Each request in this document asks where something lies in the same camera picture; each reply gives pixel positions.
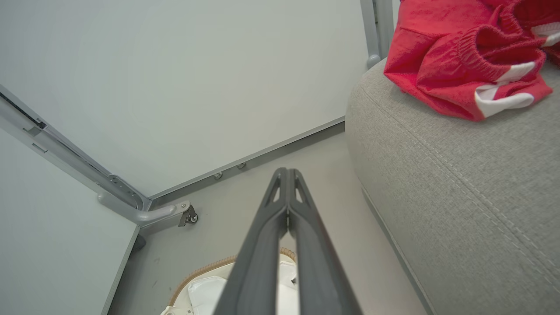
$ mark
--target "couch seam stitching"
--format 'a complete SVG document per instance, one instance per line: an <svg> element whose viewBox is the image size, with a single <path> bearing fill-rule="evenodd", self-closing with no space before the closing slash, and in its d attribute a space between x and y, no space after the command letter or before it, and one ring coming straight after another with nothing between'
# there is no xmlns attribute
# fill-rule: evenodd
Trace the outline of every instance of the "couch seam stitching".
<svg viewBox="0 0 560 315"><path fill-rule="evenodd" d="M422 140L423 142L425 142L426 145L428 145L429 147L432 148L433 151L436 152L436 155L439 156L441 159L443 159L443 161L445 161L445 163L447 165L449 165L451 168L453 168L460 176L459 179L463 179L465 182L467 182L472 189L474 189L481 197L482 199L486 200L486 202L488 202L509 224L511 224L511 227L515 227L515 229L537 250L539 251L539 253L547 260L548 263L550 263L554 269L560 273L560 269L556 266L556 264L541 250L539 249L539 247L533 242L533 240L531 240L525 233L523 233L523 231L521 229L519 229L519 227L517 227L502 211L500 211L500 209L498 209L493 203L492 201L490 201L481 191L479 191L460 171L457 170L456 167L454 167L449 161L447 161L437 150L436 148L434 148L433 146L431 146L424 138L422 138L422 136L420 136L418 133L416 133L415 131L413 131L411 128L409 129L409 131L416 137L418 137L420 140Z"/></svg>
<svg viewBox="0 0 560 315"><path fill-rule="evenodd" d="M371 97L371 95L370 95L362 86L360 86L360 89L361 89L361 90L364 92L364 94L369 98L369 100L371 100L375 105L377 105L377 107L380 109L380 111L382 112L382 114L383 114L384 116L386 116L387 118L389 118L389 120L390 120L395 126L397 126L397 128L399 128L399 130L400 130L401 132L403 132L403 133L407 136L407 138L408 138L409 140L411 140L411 141L412 141L412 142L413 142L413 143L414 143L414 144L415 144L415 145L416 145L416 146L417 146L431 161L432 161L432 163L434 163L434 165L435 165L446 177L448 177L448 178L453 182L453 184L454 184L455 186L457 186L458 189L460 189L461 192L463 192L463 194L465 194L465 196L467 196L467 198L470 199L470 201L471 201L479 210L481 210L481 212L482 212L488 219L490 219L490 221L497 227L497 229L503 234L503 236L505 236L505 237L507 238L507 240L509 240L510 243L511 243L514 247L516 247L517 250L519 250L519 252L520 252L521 254L523 254L523 256L525 256L525 258L531 263L531 265L533 265L533 267L535 268L535 270L536 270L537 272L539 272L541 275L543 275L544 279L545 279L549 284L551 284L552 288L553 288L556 292L558 292L558 293L560 294L560 290L558 290L558 288L557 288L556 286L554 286L554 284L553 284L546 276L544 276L543 272L542 272L540 269L538 269L538 267L536 266L536 264L529 258L529 256L527 256L527 254L525 254L525 253L521 250L521 248L520 248L517 244L515 244L515 243L513 242L513 240L512 240L509 236L507 236L507 234L498 226L498 224L497 224L494 220L492 220L492 218L491 218L491 217L490 217L476 202L474 202L474 200L473 200L463 189L461 189L461 187L459 187L459 185L458 185L449 175L447 175L447 173L445 173L445 171L444 171L439 165L437 165L437 163L436 163L436 162L435 162L421 147L420 147L420 145L419 145L414 139L412 139L412 138L409 136L409 134L412 134L412 132L411 132L409 129L407 129L405 126L403 126L403 127L404 127L405 129L408 130L408 133L407 133L405 130L403 130L403 129L399 126L399 124L401 124L401 123L400 123L398 120L396 120L390 113L386 112L386 110L385 110L384 108L382 108L381 106L379 106L379 103L376 102L376 101ZM429 150L423 143L421 143L421 145L424 146L424 148L425 148L428 152L430 152L430 150Z"/></svg>

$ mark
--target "gray upholstery fabric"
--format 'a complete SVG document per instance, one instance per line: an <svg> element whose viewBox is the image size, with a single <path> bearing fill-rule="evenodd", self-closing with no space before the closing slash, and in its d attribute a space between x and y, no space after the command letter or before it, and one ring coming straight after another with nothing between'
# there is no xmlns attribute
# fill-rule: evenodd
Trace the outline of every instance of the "gray upholstery fabric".
<svg viewBox="0 0 560 315"><path fill-rule="evenodd" d="M560 314L560 69L537 105L437 114L383 75L354 89L354 167L436 314Z"/></svg>

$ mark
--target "floor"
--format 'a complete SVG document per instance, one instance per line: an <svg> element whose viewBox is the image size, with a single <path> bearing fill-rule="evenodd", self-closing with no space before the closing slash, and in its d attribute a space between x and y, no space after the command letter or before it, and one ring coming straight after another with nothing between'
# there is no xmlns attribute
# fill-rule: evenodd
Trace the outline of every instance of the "floor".
<svg viewBox="0 0 560 315"><path fill-rule="evenodd" d="M124 270L109 314L160 314L189 273L237 254L279 167L303 174L363 313L426 314L367 206L344 137L336 134L188 195L199 221L146 237ZM288 234L281 246L296 251Z"/></svg>

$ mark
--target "white panel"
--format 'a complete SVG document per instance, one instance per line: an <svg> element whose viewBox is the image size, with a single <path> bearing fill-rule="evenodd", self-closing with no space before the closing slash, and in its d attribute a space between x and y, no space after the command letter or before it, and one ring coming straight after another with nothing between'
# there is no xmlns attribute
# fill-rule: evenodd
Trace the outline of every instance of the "white panel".
<svg viewBox="0 0 560 315"><path fill-rule="evenodd" d="M359 0L6 0L0 84L150 196L344 116Z"/></svg>
<svg viewBox="0 0 560 315"><path fill-rule="evenodd" d="M0 129L0 314L105 308L136 225Z"/></svg>

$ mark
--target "red fabric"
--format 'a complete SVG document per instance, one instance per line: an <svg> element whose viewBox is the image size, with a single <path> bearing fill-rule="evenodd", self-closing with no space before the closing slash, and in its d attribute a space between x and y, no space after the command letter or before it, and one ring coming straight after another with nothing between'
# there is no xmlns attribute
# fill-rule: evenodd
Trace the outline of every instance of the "red fabric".
<svg viewBox="0 0 560 315"><path fill-rule="evenodd" d="M519 82L502 82L494 99L528 92L540 100L552 92L538 75L542 43L502 32L503 8L478 0L401 1L385 75L441 114L479 121L485 117L475 90L495 84L513 64L534 62Z"/></svg>
<svg viewBox="0 0 560 315"><path fill-rule="evenodd" d="M554 22L560 22L559 0L483 0L489 6L499 9L498 26L506 33L525 34L540 39L542 43L546 37L535 36L531 28ZM550 61L560 66L560 45L544 48Z"/></svg>

